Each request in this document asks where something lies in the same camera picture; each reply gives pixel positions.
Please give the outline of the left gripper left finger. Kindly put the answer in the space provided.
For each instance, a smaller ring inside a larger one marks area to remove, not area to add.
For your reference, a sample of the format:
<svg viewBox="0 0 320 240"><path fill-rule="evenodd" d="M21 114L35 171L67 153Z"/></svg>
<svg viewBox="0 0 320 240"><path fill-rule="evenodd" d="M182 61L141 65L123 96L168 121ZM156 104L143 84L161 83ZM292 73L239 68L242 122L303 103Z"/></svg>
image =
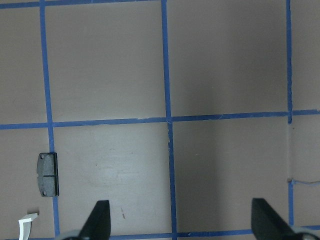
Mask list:
<svg viewBox="0 0 320 240"><path fill-rule="evenodd" d="M85 224L80 230L65 232L60 240L109 240L111 236L110 202L96 202Z"/></svg>

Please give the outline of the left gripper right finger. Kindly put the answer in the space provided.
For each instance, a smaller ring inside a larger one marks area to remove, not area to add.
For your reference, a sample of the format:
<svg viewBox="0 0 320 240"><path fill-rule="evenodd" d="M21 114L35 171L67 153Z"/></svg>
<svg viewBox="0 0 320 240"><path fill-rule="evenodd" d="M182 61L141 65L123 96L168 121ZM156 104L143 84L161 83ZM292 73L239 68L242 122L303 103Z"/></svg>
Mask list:
<svg viewBox="0 0 320 240"><path fill-rule="evenodd" d="M318 240L303 227L289 226L264 198L251 201L251 230L257 240Z"/></svg>

